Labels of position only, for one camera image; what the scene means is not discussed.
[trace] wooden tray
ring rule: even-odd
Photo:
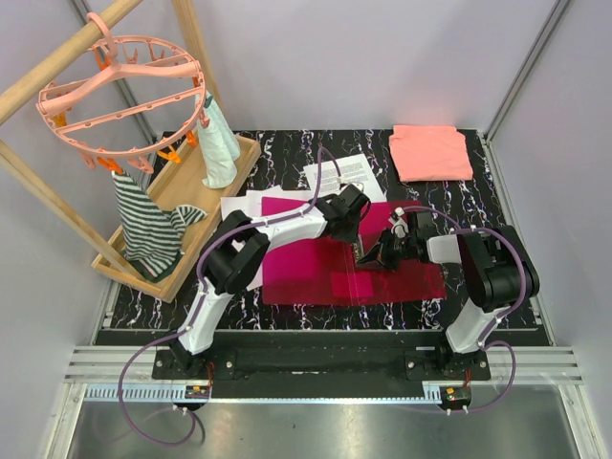
[[[207,173],[200,146],[193,147],[183,142],[177,150],[177,154],[182,159],[181,162],[166,164],[149,186],[148,195],[162,210],[172,210],[179,204],[192,204],[208,212],[208,217],[202,222],[187,227],[183,238],[185,254],[170,276],[155,284],[141,276],[135,277],[118,271],[101,254],[96,257],[92,267],[128,287],[166,302],[172,301],[198,260],[200,251],[221,221],[221,197],[236,195],[261,154],[257,141],[240,136],[238,136],[238,141],[240,142],[240,157],[235,162],[238,174],[231,185],[221,189],[210,189],[204,186],[202,179],[207,176]],[[108,242],[121,252],[125,247],[123,228],[119,227]]]

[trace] pink cloth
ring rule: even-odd
[[[298,208],[301,201],[264,197],[262,214]],[[414,201],[375,203],[360,224],[368,250],[383,228],[389,228],[391,210],[419,204]],[[364,304],[446,298],[440,265],[406,260],[392,272],[355,268],[350,244],[329,237],[297,241],[269,251],[263,264],[264,304]]]
[[[466,138],[454,126],[393,126],[389,146],[402,182],[472,178]]]

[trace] folded pink towel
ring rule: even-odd
[[[402,182],[472,178],[466,138],[454,126],[393,126],[389,146]]]

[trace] green striped cloth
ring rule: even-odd
[[[181,259],[181,241],[186,227],[207,214],[194,206],[160,210],[134,179],[113,171],[125,251],[123,256],[144,278],[154,282],[170,275]]]

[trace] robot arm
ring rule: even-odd
[[[368,203],[365,194],[356,186],[348,185],[339,195],[317,199],[307,213],[308,204],[270,217],[251,218],[241,210],[228,215],[210,238],[209,245],[239,227],[254,223],[263,225],[237,232],[208,256],[203,267],[206,285],[200,283],[198,286],[186,321],[179,329],[185,333],[170,344],[177,362],[189,368],[193,356],[209,349],[214,330],[230,300],[251,283],[268,251],[322,236],[354,243],[358,238],[361,210]]]
[[[393,270],[403,259],[461,264],[469,297],[436,347],[438,369],[446,375],[461,373],[478,360],[482,341],[497,328],[499,314],[518,300],[518,268],[508,249],[490,234],[461,231],[439,236],[429,211],[409,212],[406,221],[403,216],[401,208],[391,214],[393,227],[382,232],[357,265]],[[494,231],[510,242],[520,258],[526,277],[525,300],[537,295],[539,278],[516,230],[505,226]]]

